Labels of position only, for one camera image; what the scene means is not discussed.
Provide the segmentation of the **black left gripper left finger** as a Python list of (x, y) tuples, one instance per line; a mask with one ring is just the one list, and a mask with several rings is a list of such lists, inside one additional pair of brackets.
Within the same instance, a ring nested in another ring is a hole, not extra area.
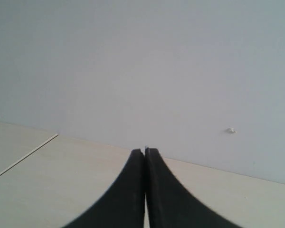
[(131, 151), (109, 189), (66, 228), (142, 228), (145, 215), (144, 155)]

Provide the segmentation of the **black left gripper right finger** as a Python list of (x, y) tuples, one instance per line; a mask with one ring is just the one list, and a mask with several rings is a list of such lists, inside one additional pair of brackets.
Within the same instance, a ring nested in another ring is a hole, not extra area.
[(151, 228), (238, 228), (194, 197), (156, 148), (145, 149), (146, 199)]

